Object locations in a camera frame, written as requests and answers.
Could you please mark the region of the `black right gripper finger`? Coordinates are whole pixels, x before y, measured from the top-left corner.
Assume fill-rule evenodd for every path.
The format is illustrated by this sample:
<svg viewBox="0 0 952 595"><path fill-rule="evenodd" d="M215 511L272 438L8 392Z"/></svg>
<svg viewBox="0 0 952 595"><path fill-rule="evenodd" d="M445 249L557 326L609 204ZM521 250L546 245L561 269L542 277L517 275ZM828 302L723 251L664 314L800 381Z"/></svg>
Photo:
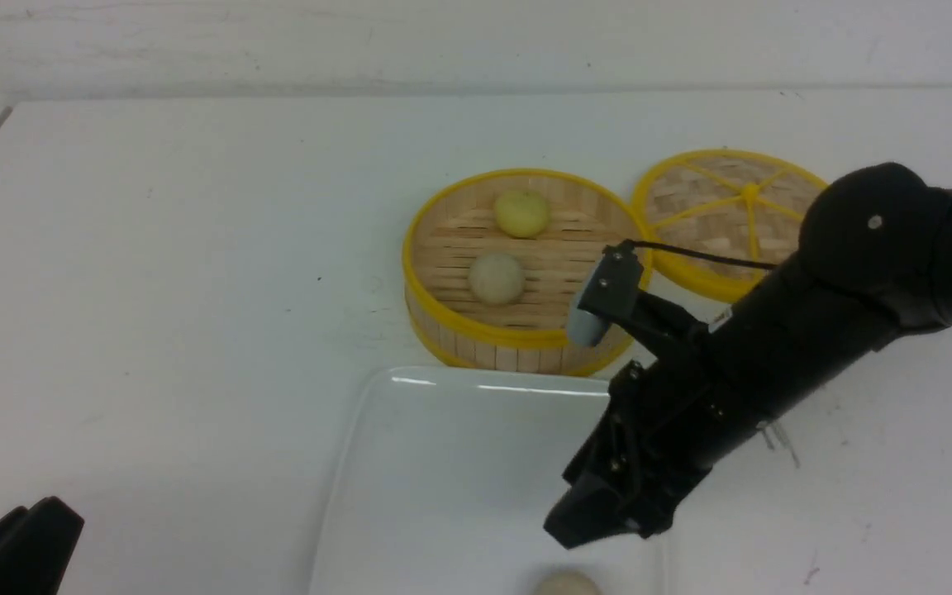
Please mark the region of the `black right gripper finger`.
<svg viewBox="0 0 952 595"><path fill-rule="evenodd" d="M552 506L544 520L544 530L566 550L622 535L649 539L650 532L620 512L616 493L597 475L581 475Z"/></svg>

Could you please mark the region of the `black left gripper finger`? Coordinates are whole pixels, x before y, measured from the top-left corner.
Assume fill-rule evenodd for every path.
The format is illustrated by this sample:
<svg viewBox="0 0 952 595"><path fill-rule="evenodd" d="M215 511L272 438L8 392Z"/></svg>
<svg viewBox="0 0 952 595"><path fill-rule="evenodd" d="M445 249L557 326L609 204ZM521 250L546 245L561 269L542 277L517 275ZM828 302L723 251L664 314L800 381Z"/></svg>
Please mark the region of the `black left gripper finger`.
<svg viewBox="0 0 952 595"><path fill-rule="evenodd" d="M83 517L59 497L1 517L0 594L56 594L83 527Z"/></svg>

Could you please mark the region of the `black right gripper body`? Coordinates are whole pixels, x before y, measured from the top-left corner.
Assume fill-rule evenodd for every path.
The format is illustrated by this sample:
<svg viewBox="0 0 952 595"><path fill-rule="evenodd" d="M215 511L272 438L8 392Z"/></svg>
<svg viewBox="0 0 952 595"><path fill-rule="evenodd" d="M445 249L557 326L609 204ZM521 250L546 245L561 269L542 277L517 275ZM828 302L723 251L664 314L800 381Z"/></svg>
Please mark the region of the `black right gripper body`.
<svg viewBox="0 0 952 595"><path fill-rule="evenodd" d="M654 537L672 527L684 498L730 448L754 433L754 418L728 409L728 383L707 350L709 327L688 310L638 292L615 325L654 362L627 363L608 385L608 404L567 464L568 484L597 475Z"/></svg>

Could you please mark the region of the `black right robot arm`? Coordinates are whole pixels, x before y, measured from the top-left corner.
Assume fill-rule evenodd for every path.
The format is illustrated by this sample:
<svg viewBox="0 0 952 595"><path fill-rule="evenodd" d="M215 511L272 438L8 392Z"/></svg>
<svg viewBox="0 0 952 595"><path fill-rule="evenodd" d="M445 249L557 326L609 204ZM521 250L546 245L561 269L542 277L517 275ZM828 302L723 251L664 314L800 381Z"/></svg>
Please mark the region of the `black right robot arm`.
<svg viewBox="0 0 952 595"><path fill-rule="evenodd" d="M896 163L828 186L797 251L713 323L639 286L637 244L607 247L578 294L584 342L616 326L653 356L609 384L544 528L565 549L666 532L714 464L854 362L952 327L952 188Z"/></svg>

